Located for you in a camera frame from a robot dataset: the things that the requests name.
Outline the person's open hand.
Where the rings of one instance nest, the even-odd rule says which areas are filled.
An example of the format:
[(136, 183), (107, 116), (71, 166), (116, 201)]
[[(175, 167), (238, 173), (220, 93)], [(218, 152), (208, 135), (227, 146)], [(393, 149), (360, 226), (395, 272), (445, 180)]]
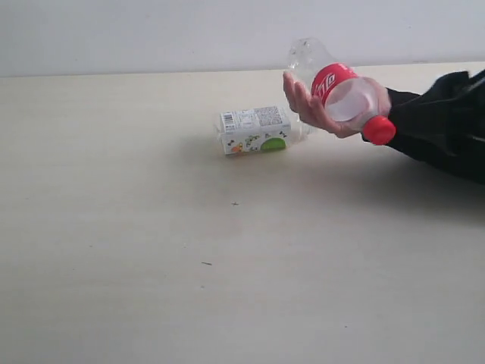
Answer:
[[(388, 116), (392, 106), (388, 89), (370, 77), (364, 77), (364, 80), (374, 90), (379, 113)], [(296, 113), (303, 123), (325, 130), (340, 139), (358, 133), (346, 124), (337, 123), (329, 118), (319, 98), (307, 92), (305, 86), (295, 81), (287, 71), (283, 73), (283, 91), (289, 103), (289, 109)]]

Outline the black sleeved forearm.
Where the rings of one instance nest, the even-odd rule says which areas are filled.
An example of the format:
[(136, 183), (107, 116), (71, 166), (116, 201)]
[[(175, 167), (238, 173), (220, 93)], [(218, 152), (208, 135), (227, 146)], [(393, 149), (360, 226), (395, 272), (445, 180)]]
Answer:
[(484, 72), (454, 71), (422, 94), (369, 80), (395, 126), (384, 145), (438, 171), (484, 184)]

